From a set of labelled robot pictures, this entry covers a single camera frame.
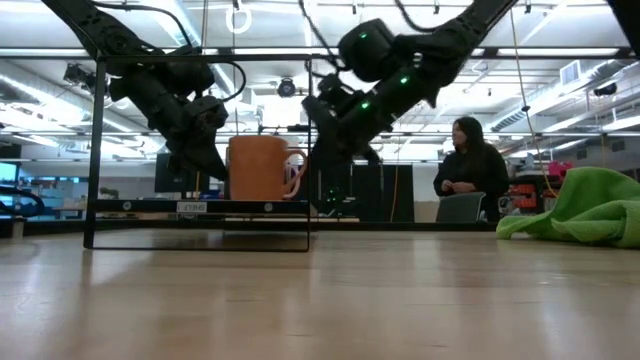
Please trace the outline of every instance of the chair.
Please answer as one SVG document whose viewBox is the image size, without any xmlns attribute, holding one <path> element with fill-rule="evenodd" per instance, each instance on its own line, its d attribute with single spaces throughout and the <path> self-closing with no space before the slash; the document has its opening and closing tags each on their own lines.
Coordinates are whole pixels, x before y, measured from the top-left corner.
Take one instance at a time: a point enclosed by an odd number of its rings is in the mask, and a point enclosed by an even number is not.
<svg viewBox="0 0 640 360">
<path fill-rule="evenodd" d="M 475 224 L 480 222 L 483 192 L 456 194 L 440 200 L 436 222 L 448 224 Z"/>
</svg>

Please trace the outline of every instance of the woman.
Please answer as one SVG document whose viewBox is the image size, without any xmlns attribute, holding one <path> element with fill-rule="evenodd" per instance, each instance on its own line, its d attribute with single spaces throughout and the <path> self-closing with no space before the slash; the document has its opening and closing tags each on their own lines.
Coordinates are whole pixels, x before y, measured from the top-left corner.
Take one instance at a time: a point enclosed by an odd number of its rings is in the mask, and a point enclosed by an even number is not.
<svg viewBox="0 0 640 360">
<path fill-rule="evenodd" d="M 509 175 L 502 155 L 484 142 L 482 125 L 472 117 L 463 117 L 453 123 L 453 145 L 433 181 L 439 196 L 470 192 L 487 194 L 483 203 L 487 220 L 500 220 L 498 199 L 509 189 Z"/>
</svg>

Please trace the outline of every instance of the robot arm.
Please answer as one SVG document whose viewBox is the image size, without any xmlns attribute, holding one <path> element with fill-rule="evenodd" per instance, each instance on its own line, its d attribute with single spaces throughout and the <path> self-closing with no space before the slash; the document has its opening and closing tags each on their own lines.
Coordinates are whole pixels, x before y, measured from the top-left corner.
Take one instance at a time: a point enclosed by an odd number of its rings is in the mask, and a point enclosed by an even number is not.
<svg viewBox="0 0 640 360">
<path fill-rule="evenodd" d="M 364 93 L 342 84 L 337 73 L 331 74 L 320 82 L 318 97 L 303 100 L 318 129 L 312 151 L 315 166 L 326 169 L 370 152 L 369 142 L 391 131 L 393 123 L 422 100 L 436 107 L 440 89 L 455 80 L 473 50 L 516 3 L 475 0 L 458 17 L 428 34 L 394 36 L 380 19 L 347 33 L 338 43 L 345 64 L 338 72 L 351 70 L 362 81 L 378 83 Z M 640 29 L 633 19 L 633 5 L 616 0 L 609 4 L 638 53 Z"/>
<path fill-rule="evenodd" d="M 109 5 L 91 0 L 42 0 L 76 34 L 94 58 L 112 55 L 165 55 L 164 51 L 141 40 L 129 28 L 98 7 L 155 10 L 139 5 Z M 199 55 L 190 44 L 167 55 Z M 179 166 L 202 171 L 226 180 L 227 169 L 215 147 L 217 129 L 228 113 L 223 102 L 202 96 L 215 78 L 205 63 L 110 63 L 113 78 L 109 91 L 114 101 L 128 97 L 167 140 L 167 148 Z M 196 99 L 187 99 L 192 93 Z"/>
</svg>

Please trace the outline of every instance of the orange mug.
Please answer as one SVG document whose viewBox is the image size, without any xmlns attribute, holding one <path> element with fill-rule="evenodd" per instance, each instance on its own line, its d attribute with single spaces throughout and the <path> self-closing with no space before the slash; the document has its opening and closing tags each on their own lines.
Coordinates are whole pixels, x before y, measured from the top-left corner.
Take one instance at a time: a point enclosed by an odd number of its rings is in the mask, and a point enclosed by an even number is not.
<svg viewBox="0 0 640 360">
<path fill-rule="evenodd" d="M 286 140 L 275 136 L 232 137 L 228 152 L 231 200 L 280 201 L 294 197 L 308 159 L 302 150 L 287 150 L 287 145 Z M 283 184 L 287 159 L 292 155 L 302 156 L 304 163 Z"/>
</svg>

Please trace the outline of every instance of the green towel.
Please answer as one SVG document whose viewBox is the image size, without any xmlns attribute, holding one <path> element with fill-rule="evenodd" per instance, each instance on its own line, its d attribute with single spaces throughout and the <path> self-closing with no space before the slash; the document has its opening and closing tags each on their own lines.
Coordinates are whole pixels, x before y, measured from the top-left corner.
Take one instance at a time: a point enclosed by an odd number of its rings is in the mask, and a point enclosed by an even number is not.
<svg viewBox="0 0 640 360">
<path fill-rule="evenodd" d="M 640 248 L 640 183 L 604 168 L 569 170 L 553 210 L 508 216 L 496 232 L 501 239 L 524 232 L 541 240 Z"/>
</svg>

